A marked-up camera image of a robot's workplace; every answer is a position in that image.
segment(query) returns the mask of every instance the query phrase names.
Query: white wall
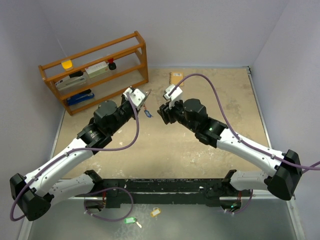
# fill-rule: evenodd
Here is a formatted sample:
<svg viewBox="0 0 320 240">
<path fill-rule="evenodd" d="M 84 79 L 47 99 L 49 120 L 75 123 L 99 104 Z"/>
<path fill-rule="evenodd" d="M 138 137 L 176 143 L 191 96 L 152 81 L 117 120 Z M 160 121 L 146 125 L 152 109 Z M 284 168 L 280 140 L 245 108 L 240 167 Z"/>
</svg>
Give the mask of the white wall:
<svg viewBox="0 0 320 240">
<path fill-rule="evenodd" d="M 68 55 L 138 30 L 149 66 L 247 66 L 289 0 L 38 0 Z"/>
<path fill-rule="evenodd" d="M 0 6 L 0 233 L 13 240 L 22 221 L 9 218 L 9 179 L 48 160 L 62 115 L 38 65 L 64 55 L 36 1 L 1 0 Z"/>
<path fill-rule="evenodd" d="M 307 166 L 320 160 L 319 13 L 319 0 L 291 0 L 252 67 L 272 146 L 296 151 Z M 309 171 L 295 193 L 310 240 L 320 238 L 319 181 Z"/>
</svg>

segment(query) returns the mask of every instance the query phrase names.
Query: spiral notebook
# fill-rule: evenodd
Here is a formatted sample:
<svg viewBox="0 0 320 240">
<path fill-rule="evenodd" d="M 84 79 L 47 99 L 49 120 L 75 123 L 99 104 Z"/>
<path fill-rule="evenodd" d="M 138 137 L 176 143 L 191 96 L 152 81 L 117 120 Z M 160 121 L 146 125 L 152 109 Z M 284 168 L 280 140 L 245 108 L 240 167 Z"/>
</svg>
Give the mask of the spiral notebook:
<svg viewBox="0 0 320 240">
<path fill-rule="evenodd" d="M 184 74 L 183 72 L 177 72 L 177 71 L 173 71 L 173 72 L 170 72 L 170 85 L 171 84 L 174 84 L 174 85 L 177 85 L 180 80 L 182 80 L 184 78 Z"/>
</svg>

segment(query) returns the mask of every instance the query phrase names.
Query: beige tabletop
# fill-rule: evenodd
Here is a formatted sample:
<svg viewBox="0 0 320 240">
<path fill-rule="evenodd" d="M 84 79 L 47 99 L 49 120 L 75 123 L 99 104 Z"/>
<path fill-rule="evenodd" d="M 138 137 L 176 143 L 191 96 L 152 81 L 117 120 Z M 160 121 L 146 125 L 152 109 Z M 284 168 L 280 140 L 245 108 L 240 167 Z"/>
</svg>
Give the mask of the beige tabletop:
<svg viewBox="0 0 320 240">
<path fill-rule="evenodd" d="M 244 68 L 150 68 L 149 83 L 140 87 L 152 89 L 146 107 L 153 117 L 143 111 L 139 114 L 140 132 L 136 143 L 129 149 L 115 152 L 99 152 L 72 169 L 64 178 L 74 178 L 86 170 L 95 170 L 102 178 L 223 178 L 231 169 L 241 171 L 258 170 L 257 167 L 231 153 L 200 143 L 179 123 L 165 125 L 157 114 L 165 102 L 164 90 L 169 86 L 169 73 L 184 75 L 201 73 L 214 84 L 225 114 L 240 134 L 265 146 L 266 134 L 259 115 L 252 86 Z M 121 80 L 92 89 L 96 96 L 106 94 L 112 86 L 119 87 L 130 81 L 138 81 L 139 74 L 133 72 Z M 197 98 L 206 106 L 211 118 L 224 122 L 216 98 L 206 80 L 193 76 L 185 81 L 183 99 Z M 121 97 L 112 99 L 117 103 Z M 97 106 L 74 116 L 64 115 L 55 154 L 64 149 L 85 127 Z M 113 137 L 105 148 L 118 148 L 129 144 L 135 136 L 136 123 L 131 119 Z"/>
</svg>

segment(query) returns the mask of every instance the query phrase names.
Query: wooden rail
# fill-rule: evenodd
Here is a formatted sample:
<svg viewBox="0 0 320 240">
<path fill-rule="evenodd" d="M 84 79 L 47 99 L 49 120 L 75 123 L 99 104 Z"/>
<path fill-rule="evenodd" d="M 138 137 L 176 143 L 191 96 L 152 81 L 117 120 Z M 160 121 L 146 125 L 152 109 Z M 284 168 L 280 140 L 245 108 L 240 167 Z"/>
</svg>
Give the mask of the wooden rail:
<svg viewBox="0 0 320 240">
<path fill-rule="evenodd" d="M 85 55 L 91 54 L 93 52 L 99 51 L 101 49 L 104 49 L 104 48 L 107 48 L 109 46 L 118 44 L 120 42 L 123 42 L 123 41 L 131 39 L 131 38 L 136 38 L 136 40 L 138 41 L 138 44 L 134 45 L 134 46 L 131 46 L 131 47 L 128 47 L 126 49 L 123 49 L 121 51 L 115 52 L 113 54 L 101 57 L 101 58 L 99 58 L 97 60 L 85 63 L 85 64 L 83 64 L 81 66 L 74 67 L 72 70 L 64 71 L 64 72 L 58 73 L 58 74 L 56 74 L 54 76 L 50 76 L 50 77 L 47 77 L 47 75 L 46 75 L 45 71 L 47 69 L 53 68 L 53 67 L 55 67 L 57 65 L 60 65 L 61 62 L 65 61 L 65 60 L 77 59 L 77 58 L 83 57 Z M 79 86 L 77 89 L 75 89 L 75 90 L 73 90 L 71 92 L 65 93 L 65 94 L 63 94 L 63 91 L 60 92 L 56 88 L 56 85 L 55 85 L 56 82 L 60 81 L 61 79 L 63 79 L 64 77 L 66 77 L 66 76 L 68 76 L 68 75 L 70 75 L 72 73 L 75 73 L 75 72 L 78 72 L 78 71 L 85 72 L 86 68 L 88 68 L 88 67 L 90 67 L 92 65 L 95 65 L 95 64 L 98 64 L 98 63 L 101 63 L 101 62 L 107 62 L 109 59 L 113 59 L 115 61 L 117 59 L 123 58 L 125 56 L 130 55 L 130 54 L 135 54 L 137 56 L 137 58 L 139 59 L 140 64 L 138 64 L 136 66 L 133 66 L 133 67 L 130 67 L 128 69 L 124 69 L 124 70 L 122 70 L 120 72 L 117 72 L 117 73 L 115 73 L 113 75 L 107 76 L 107 77 L 105 77 L 105 78 L 103 78 L 101 80 L 93 81 L 92 83 L 88 82 L 88 84 L 85 84 L 84 86 Z M 117 95 L 120 95 L 129 86 L 124 88 L 124 89 L 121 89 L 119 91 L 116 91 L 116 92 L 114 92 L 114 93 L 112 93 L 112 94 L 110 94 L 108 96 L 104 96 L 104 97 L 102 97 L 100 99 L 97 99 L 97 100 L 95 100 L 93 102 L 90 102 L 89 104 L 86 104 L 86 105 L 84 105 L 82 107 L 79 107 L 77 109 L 74 109 L 74 110 L 71 110 L 71 108 L 67 104 L 67 98 L 70 98 L 71 96 L 79 94 L 79 93 L 81 93 L 81 92 L 83 92 L 85 90 L 88 90 L 90 88 L 96 87 L 96 86 L 98 86 L 100 84 L 105 84 L 110 80 L 113 80 L 115 78 L 118 78 L 120 76 L 128 74 L 130 72 L 133 72 L 135 70 L 138 70 L 140 72 L 140 74 L 143 77 L 143 80 L 133 84 L 132 85 L 133 87 L 138 87 L 138 86 L 140 86 L 142 84 L 148 83 L 148 81 L 149 81 L 146 43 L 145 43 L 145 40 L 142 38 L 142 36 L 137 31 L 135 31 L 134 33 L 131 33 L 129 35 L 120 37 L 118 39 L 106 42 L 106 43 L 101 44 L 99 46 L 95 46 L 95 47 L 92 47 L 92 48 L 87 49 L 85 51 L 73 54 L 73 55 L 65 57 L 65 58 L 62 58 L 60 60 L 56 60 L 56 61 L 48 63 L 46 65 L 39 65 L 38 68 L 39 68 L 39 72 L 41 74 L 42 80 L 45 82 L 45 84 L 48 86 L 48 88 L 52 91 L 52 93 L 55 95 L 55 97 L 59 100 L 59 102 L 63 105 L 65 110 L 70 115 L 76 114 L 76 113 L 81 112 L 81 111 L 83 111 L 83 110 L 85 110 L 87 108 L 90 108 L 90 107 L 92 107 L 92 106 L 94 106 L 96 104 L 99 104 L 99 103 L 101 103 L 101 102 L 103 102 L 103 101 L 105 101 L 107 99 L 110 99 L 110 98 L 113 98 L 113 97 L 115 97 Z"/>
</svg>

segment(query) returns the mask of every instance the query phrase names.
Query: wooden shelf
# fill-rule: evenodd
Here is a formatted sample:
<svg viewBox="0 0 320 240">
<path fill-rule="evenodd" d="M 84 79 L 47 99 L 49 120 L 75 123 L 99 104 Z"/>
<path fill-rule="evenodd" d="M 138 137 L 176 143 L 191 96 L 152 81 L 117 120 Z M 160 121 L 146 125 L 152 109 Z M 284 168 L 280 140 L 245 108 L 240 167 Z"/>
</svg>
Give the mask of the wooden shelf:
<svg viewBox="0 0 320 240">
<path fill-rule="evenodd" d="M 77 58 L 83 57 L 85 55 L 91 54 L 93 52 L 102 50 L 104 48 L 107 48 L 109 46 L 118 44 L 120 42 L 123 42 L 128 39 L 132 39 L 132 38 L 136 38 L 138 44 L 131 46 L 131 47 L 128 47 L 126 49 L 123 49 L 121 51 L 115 52 L 113 54 L 109 54 L 107 56 L 101 57 L 97 60 L 88 62 L 88 63 L 83 64 L 81 66 L 74 67 L 72 70 L 64 71 L 64 72 L 58 73 L 58 74 L 51 76 L 51 77 L 47 77 L 47 75 L 46 75 L 47 69 L 53 68 L 57 65 L 60 65 L 61 62 L 65 61 L 65 60 L 77 59 Z M 127 64 L 126 66 L 121 66 L 121 65 L 118 66 L 117 65 L 117 68 L 115 70 L 108 70 L 106 73 L 104 73 L 102 75 L 88 79 L 85 83 L 83 83 L 81 85 L 76 85 L 76 86 L 70 87 L 68 89 L 61 90 L 61 91 L 59 91 L 56 88 L 56 85 L 55 85 L 56 82 L 60 81 L 61 79 L 63 79 L 64 77 L 67 77 L 68 75 L 70 75 L 72 73 L 75 73 L 78 71 L 85 72 L 85 70 L 86 70 L 85 68 L 88 68 L 92 65 L 95 65 L 95 64 L 98 64 L 101 62 L 108 62 L 109 59 L 113 59 L 115 61 L 117 59 L 123 58 L 123 57 L 131 55 L 131 54 L 135 54 L 137 56 L 138 62 L 135 62 L 132 65 Z M 76 113 L 81 112 L 87 108 L 90 108 L 96 104 L 99 104 L 102 101 L 105 101 L 107 99 L 110 99 L 110 98 L 113 98 L 117 95 L 120 95 L 130 86 L 127 86 L 124 89 L 116 91 L 112 94 L 109 94 L 108 96 L 102 97 L 98 100 L 95 100 L 94 102 L 90 102 L 89 104 L 84 105 L 84 106 L 79 107 L 74 110 L 71 110 L 71 108 L 67 104 L 67 98 L 70 98 L 71 96 L 79 94 L 79 93 L 81 93 L 85 90 L 88 90 L 90 88 L 96 87 L 100 84 L 104 84 L 110 80 L 121 77 L 121 76 L 128 74 L 128 73 L 131 73 L 135 70 L 138 70 L 140 72 L 141 76 L 143 77 L 143 80 L 132 85 L 133 87 L 138 87 L 138 86 L 145 84 L 149 81 L 146 43 L 145 43 L 144 39 L 142 38 L 142 36 L 137 31 L 135 31 L 134 33 L 131 33 L 129 35 L 120 37 L 118 39 L 115 39 L 113 41 L 106 42 L 106 43 L 101 44 L 99 46 L 95 46 L 95 47 L 92 47 L 92 48 L 87 49 L 85 51 L 82 51 L 82 52 L 76 53 L 74 55 L 65 57 L 63 59 L 51 62 L 49 64 L 39 65 L 38 68 L 39 68 L 42 80 L 45 82 L 45 84 L 48 86 L 48 88 L 52 91 L 52 93 L 56 96 L 56 98 L 60 101 L 60 103 L 65 108 L 65 110 L 70 115 L 76 114 Z"/>
</svg>

